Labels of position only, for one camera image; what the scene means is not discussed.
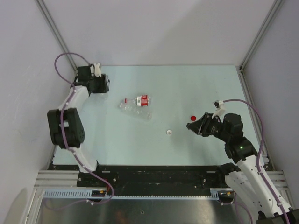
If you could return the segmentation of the left aluminium frame post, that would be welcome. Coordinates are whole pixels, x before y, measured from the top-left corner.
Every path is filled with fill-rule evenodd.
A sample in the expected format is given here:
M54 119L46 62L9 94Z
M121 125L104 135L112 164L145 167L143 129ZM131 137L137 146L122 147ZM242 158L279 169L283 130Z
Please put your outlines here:
M38 9L40 10L42 16L44 17L44 20L46 21L47 25L50 28L50 31L54 35L54 38L56 39L57 44L59 45L61 51L63 53L69 53L69 49L48 9L48 7L45 4L45 1L43 0L34 0L36 3Z

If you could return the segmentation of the small clear blue-label bottle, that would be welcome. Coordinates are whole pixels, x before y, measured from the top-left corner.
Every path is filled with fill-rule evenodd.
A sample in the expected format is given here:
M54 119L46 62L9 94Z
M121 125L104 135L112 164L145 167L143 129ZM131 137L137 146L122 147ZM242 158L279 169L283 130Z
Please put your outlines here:
M108 75L106 75L106 74L103 74L103 78L104 78L105 92L108 92L109 86L110 86L110 79L109 79Z

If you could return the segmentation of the large clear unlabeled bottle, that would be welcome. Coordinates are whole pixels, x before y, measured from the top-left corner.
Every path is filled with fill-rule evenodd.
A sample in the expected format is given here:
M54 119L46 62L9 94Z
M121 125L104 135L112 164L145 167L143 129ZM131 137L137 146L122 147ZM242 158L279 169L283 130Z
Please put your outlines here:
M151 111L143 107L138 107L136 104L131 102L127 102L127 103L121 102L119 108L122 111L122 113L130 117L133 117L135 119L142 119L145 121L149 121L152 118Z

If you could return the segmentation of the aluminium frame post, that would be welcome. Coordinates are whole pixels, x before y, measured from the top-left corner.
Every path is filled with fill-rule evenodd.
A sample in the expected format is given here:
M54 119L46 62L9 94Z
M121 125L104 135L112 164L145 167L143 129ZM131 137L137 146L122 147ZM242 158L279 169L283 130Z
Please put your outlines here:
M43 0L34 0L36 3L38 9L40 10L42 16L44 17L44 20L46 21L47 25L50 28L50 31L54 35L54 38L56 39L57 44L59 45L61 51L63 53L69 53L69 49L48 9L48 7L45 4L45 1Z
M285 0L275 0L270 7L264 21L262 22L261 27L257 35L255 36L252 44L250 45L249 50L247 51L244 59L242 60L241 64L239 65L240 71L244 71L249 64L252 56L255 54L257 48L259 47L260 43L262 42L264 36L266 35L268 29L270 28L271 24L274 22L277 14L279 13L280 9L282 8Z

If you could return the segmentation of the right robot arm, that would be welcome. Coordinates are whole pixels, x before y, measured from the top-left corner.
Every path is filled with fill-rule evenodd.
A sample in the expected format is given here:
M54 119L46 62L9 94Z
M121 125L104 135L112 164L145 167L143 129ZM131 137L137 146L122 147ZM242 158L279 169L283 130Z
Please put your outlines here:
M197 135L212 135L225 143L225 152L233 162L217 167L215 181L220 187L229 186L237 194L257 224L299 222L299 210L292 208L279 193L260 164L253 144L244 137L240 115L228 113L220 121L218 116L205 113L186 127Z

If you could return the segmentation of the clear red-label bottle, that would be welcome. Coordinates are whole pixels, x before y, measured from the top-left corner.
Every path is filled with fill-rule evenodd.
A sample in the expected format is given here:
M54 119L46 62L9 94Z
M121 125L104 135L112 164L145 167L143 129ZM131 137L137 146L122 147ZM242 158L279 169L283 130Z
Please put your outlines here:
M140 95L135 98L125 98L124 103L133 104L137 107L148 107L151 104L151 96L149 95Z

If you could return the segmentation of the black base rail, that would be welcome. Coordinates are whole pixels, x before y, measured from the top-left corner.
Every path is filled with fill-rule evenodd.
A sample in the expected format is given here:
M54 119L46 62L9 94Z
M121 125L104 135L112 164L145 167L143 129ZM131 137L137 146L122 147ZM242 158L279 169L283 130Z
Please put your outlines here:
M98 165L94 173L79 172L74 185L105 187L115 196L189 197L210 196L211 189L227 188L225 175L239 171L235 165L220 166L133 166Z

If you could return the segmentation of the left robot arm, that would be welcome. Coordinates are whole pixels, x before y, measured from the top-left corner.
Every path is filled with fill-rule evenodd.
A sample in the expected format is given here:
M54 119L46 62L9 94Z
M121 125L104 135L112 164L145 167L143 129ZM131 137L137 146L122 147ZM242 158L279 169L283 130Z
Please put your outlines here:
M84 102L92 95L106 97L110 80L101 72L100 63L77 67L77 76L70 86L70 92L64 102L54 110L47 112L50 138L55 146L70 152L82 173L88 173L87 181L92 186L103 182L103 174L96 171L98 162L85 149L85 130L79 111Z

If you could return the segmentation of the right aluminium frame post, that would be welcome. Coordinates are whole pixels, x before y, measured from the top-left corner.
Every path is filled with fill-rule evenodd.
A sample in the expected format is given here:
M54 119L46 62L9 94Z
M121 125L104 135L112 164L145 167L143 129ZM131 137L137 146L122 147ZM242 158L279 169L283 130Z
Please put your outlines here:
M252 56L255 54L257 48L259 47L260 43L262 42L264 36L266 35L268 29L270 28L271 24L274 22L277 14L279 13L280 9L282 8L285 0L275 0L270 7L264 21L262 22L261 27L257 35L255 36L252 44L250 45L249 50L247 51L244 59L242 60L241 64L239 65L240 71L244 71L249 64Z

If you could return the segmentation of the white bottle cap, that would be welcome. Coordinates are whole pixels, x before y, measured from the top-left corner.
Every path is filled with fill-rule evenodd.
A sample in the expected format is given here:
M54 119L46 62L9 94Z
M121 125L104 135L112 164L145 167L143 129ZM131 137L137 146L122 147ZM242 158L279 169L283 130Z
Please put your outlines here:
M172 135L172 130L167 130L166 134L169 135L169 136Z

